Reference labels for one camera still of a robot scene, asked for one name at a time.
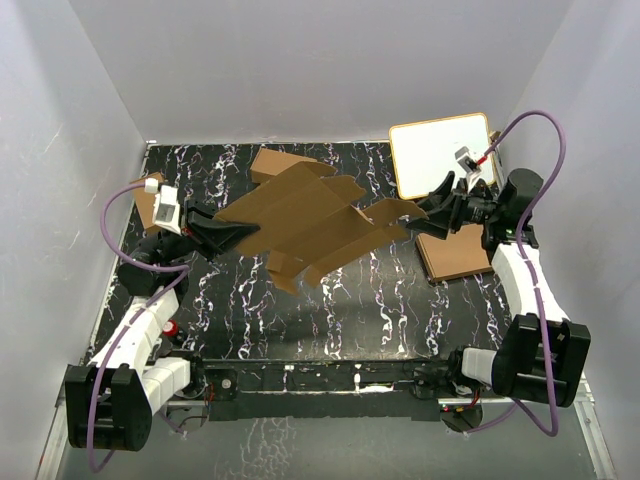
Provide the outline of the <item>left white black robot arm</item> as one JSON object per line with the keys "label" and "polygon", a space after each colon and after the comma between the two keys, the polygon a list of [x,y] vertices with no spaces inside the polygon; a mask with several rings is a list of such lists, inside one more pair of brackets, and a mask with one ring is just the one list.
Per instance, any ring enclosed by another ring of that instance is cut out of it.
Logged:
{"label": "left white black robot arm", "polygon": [[178,233],[161,229],[146,235],[119,265],[117,279],[131,305],[88,364],[67,369],[67,431],[75,448],[138,451],[153,415],[176,392],[194,399],[205,390],[206,374],[187,357],[147,363],[188,290],[187,271],[178,261],[192,253],[213,260],[259,227],[218,220],[198,201],[184,204],[178,225]]}

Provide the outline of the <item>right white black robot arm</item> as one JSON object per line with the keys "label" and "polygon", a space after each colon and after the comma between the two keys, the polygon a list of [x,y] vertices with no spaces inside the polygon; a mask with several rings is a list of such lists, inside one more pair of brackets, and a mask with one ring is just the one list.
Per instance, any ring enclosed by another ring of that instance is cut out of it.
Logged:
{"label": "right white black robot arm", "polygon": [[532,170],[511,171],[498,194],[479,181],[473,188],[449,172],[419,207],[426,216],[408,228],[444,240],[462,226],[482,226],[481,246],[499,278],[512,316],[497,350],[471,346],[450,354],[445,378],[455,395],[480,385],[496,394],[570,406],[591,344],[584,325],[559,306],[540,265],[531,207],[544,186]]}

